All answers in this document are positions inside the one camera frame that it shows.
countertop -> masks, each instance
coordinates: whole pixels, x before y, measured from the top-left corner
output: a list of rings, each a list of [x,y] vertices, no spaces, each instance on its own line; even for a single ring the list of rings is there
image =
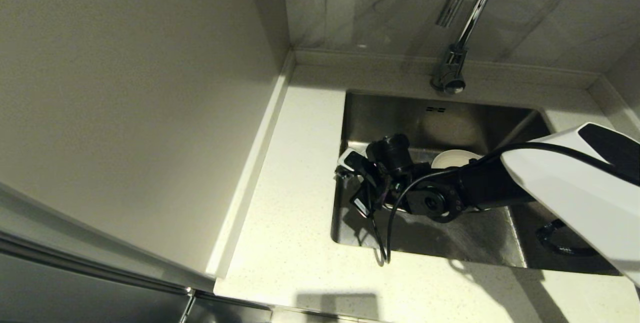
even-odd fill
[[[624,277],[510,268],[374,249],[331,236],[347,90],[538,109],[553,131],[611,127],[584,89],[470,79],[439,96],[423,74],[298,65],[220,296],[386,322],[633,322]]]

faucet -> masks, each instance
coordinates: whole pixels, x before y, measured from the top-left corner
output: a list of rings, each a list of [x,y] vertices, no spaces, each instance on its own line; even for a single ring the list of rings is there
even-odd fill
[[[454,20],[458,9],[462,6],[464,0],[446,0],[442,11],[439,14],[437,25],[441,27],[449,27]],[[455,95],[464,91],[467,84],[462,77],[462,66],[465,63],[467,56],[467,41],[473,32],[474,27],[478,24],[478,18],[480,13],[487,5],[489,0],[475,0],[471,14],[460,32],[460,36],[457,41],[449,45],[444,57],[439,65],[436,66],[435,71],[430,80],[431,86],[437,91],[447,93],[448,95]]]

marble backsplash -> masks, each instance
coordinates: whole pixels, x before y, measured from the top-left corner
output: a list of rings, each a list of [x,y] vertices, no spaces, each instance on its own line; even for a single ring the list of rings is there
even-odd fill
[[[435,25],[444,0],[286,0],[298,48],[440,57],[474,0],[454,24]],[[640,0],[489,0],[468,58],[606,72],[640,38]]]

stainless steel sink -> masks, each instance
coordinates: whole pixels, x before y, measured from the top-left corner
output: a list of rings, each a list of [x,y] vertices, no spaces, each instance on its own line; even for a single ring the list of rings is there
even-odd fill
[[[485,155],[496,147],[550,132],[533,109],[347,94],[340,153],[347,147],[364,152],[368,143],[395,133],[409,138],[414,162],[430,162],[445,150]],[[337,243],[378,248],[370,223],[349,203],[356,189],[353,180],[336,180],[331,236]],[[599,255],[569,257],[543,248],[535,231],[554,219],[535,201],[464,213],[450,223],[400,212],[393,221],[391,249],[499,266],[619,275]],[[389,212],[376,212],[375,220],[381,236],[386,237]],[[557,232],[554,241],[573,247],[588,246],[569,228],[563,230]]]

wall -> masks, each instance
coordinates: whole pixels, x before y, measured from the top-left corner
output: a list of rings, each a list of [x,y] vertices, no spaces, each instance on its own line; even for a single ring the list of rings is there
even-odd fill
[[[0,0],[0,15],[0,182],[204,271],[288,50],[284,0]]]
[[[444,0],[286,0],[296,47],[439,58],[473,0],[448,29]],[[640,0],[489,0],[469,59],[604,73],[640,37]]]
[[[640,40],[606,72],[606,78],[640,118]]]

